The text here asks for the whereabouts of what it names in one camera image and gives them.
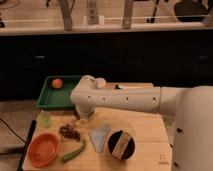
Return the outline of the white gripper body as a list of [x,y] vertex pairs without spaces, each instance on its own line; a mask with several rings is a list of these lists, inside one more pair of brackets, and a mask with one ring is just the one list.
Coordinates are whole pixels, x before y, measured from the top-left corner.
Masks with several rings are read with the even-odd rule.
[[89,118],[91,118],[94,115],[94,113],[95,113],[94,108],[92,108],[91,110],[89,110],[87,112],[81,112],[77,108],[75,108],[73,111],[73,115],[76,117],[77,120],[80,120],[80,119],[88,120]]

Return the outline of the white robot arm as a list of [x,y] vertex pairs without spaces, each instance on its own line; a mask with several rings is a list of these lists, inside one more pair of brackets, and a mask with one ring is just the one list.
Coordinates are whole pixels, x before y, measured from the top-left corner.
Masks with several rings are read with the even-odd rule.
[[172,116],[171,171],[213,171],[213,86],[101,89],[97,78],[85,75],[70,101],[83,117],[96,107]]

